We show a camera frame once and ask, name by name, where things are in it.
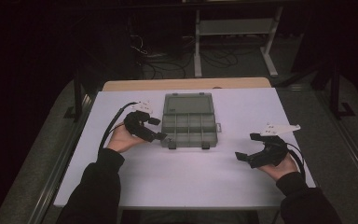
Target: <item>black sleeve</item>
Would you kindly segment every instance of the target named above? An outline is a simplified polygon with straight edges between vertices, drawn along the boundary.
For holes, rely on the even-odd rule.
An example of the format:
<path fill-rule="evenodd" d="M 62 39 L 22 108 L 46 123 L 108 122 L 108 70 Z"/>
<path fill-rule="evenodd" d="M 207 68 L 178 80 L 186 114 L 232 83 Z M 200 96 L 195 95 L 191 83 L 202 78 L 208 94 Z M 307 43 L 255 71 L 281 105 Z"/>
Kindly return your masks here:
<path fill-rule="evenodd" d="M 299 172 L 284 175 L 277 187 L 286 198 L 281 203 L 285 224 L 338 224 L 341 220 L 319 188 L 309 188 Z"/>
<path fill-rule="evenodd" d="M 57 223 L 116 223 L 121 191 L 118 170 L 123 162 L 114 150 L 101 149 L 97 161 L 85 169 Z"/>

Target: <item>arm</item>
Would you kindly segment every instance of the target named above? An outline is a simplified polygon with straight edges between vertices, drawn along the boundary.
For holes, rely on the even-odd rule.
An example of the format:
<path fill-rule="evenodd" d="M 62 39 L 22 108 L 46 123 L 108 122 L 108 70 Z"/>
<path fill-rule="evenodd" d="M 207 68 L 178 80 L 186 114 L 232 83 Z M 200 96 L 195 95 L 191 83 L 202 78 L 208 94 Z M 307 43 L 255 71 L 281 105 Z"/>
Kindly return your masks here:
<path fill-rule="evenodd" d="M 143 142 L 124 125 L 117 127 L 107 148 L 85 169 L 57 223 L 116 223 L 121 192 L 118 170 L 124 162 L 119 153 Z"/>
<path fill-rule="evenodd" d="M 339 216 L 321 189 L 309 188 L 289 154 L 278 166 L 259 168 L 270 175 L 286 196 L 281 203 L 281 216 L 286 224 L 341 223 Z"/>

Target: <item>dark background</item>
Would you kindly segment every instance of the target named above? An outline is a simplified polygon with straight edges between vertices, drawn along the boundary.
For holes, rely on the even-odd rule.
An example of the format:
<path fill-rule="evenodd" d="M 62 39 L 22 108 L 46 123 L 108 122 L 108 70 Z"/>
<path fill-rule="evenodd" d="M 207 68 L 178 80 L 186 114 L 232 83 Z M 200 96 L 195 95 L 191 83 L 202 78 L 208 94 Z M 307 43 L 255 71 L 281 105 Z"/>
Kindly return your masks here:
<path fill-rule="evenodd" d="M 278 33 L 305 33 L 294 71 L 332 54 L 342 75 L 358 88 L 358 1 L 312 3 L 286 7 L 282 14 Z M 90 3 L 0 1 L 0 205 L 55 99 L 75 71 L 88 94 L 94 94 L 106 80 L 137 79 L 141 74 L 130 47 L 128 12 L 85 16 L 57 10 L 65 5 L 87 7 Z M 159 42 L 166 50 L 176 52 L 178 37 L 194 30 L 189 22 L 192 13 L 137 13 L 130 14 L 132 28 L 156 43 L 159 36 L 164 38 Z M 166 32 L 156 35 L 156 30 Z"/>

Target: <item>hand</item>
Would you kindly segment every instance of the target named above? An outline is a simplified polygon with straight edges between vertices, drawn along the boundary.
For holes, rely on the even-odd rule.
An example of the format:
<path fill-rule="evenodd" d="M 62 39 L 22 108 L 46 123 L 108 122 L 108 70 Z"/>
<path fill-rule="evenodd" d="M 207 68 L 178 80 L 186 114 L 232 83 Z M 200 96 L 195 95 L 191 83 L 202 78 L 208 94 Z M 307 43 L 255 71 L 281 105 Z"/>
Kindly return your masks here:
<path fill-rule="evenodd" d="M 292 172 L 298 172 L 295 161 L 290 157 L 290 154 L 287 153 L 286 157 L 281 161 L 277 166 L 272 164 L 258 167 L 257 169 L 266 172 L 269 176 L 272 177 L 275 181 L 279 180 L 282 176 L 287 175 Z"/>
<path fill-rule="evenodd" d="M 130 134 L 126 129 L 126 126 L 123 123 L 120 123 L 113 131 L 112 137 L 107 144 L 107 148 L 112 149 L 118 153 L 122 153 L 131 147 L 142 144 L 144 142 L 144 139 Z"/>

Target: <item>white tabletop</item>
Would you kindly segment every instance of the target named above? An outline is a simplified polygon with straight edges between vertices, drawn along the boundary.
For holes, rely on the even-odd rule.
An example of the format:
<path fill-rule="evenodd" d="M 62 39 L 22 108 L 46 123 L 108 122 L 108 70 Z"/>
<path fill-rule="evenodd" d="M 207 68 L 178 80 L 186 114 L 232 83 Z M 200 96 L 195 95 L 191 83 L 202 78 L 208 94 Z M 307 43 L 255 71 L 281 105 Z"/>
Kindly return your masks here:
<path fill-rule="evenodd" d="M 267 125 L 289 124 L 275 89 L 217 89 L 99 92 L 54 202 L 66 205 L 84 169 L 96 161 L 103 132 L 118 110 L 129 102 L 149 101 L 152 117 L 161 119 L 165 93 L 210 92 L 216 122 L 221 123 L 216 147 L 169 150 L 160 142 L 143 144 L 123 153 L 119 174 L 122 208 L 139 209 L 263 209 L 278 207 L 283 199 L 265 173 L 237 161 L 235 152 L 254 154 L 264 146 L 252 141 Z M 117 122 L 130 113 L 128 108 Z M 146 124 L 158 132 L 159 126 Z M 293 133 L 280 137 L 297 146 Z M 314 187 L 308 167 L 307 183 Z"/>

